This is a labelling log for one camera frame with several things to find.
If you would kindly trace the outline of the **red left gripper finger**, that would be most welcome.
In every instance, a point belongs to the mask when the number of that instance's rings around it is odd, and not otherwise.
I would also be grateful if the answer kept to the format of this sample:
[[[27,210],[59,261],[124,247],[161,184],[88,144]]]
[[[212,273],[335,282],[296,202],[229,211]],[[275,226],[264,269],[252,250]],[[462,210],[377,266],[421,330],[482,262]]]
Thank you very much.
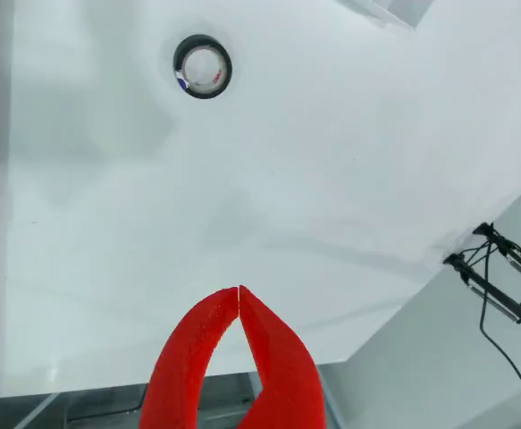
[[[141,428],[195,428],[211,356],[239,315],[236,287],[199,301],[179,321],[159,355],[141,410]]]

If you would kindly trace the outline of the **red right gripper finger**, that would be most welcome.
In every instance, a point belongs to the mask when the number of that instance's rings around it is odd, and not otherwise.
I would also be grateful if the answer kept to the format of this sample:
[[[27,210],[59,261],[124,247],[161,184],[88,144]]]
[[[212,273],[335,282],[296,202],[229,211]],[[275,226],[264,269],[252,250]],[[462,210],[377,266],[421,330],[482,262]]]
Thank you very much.
[[[241,428],[325,428],[315,363],[294,331],[248,288],[239,287],[239,319],[262,390]]]

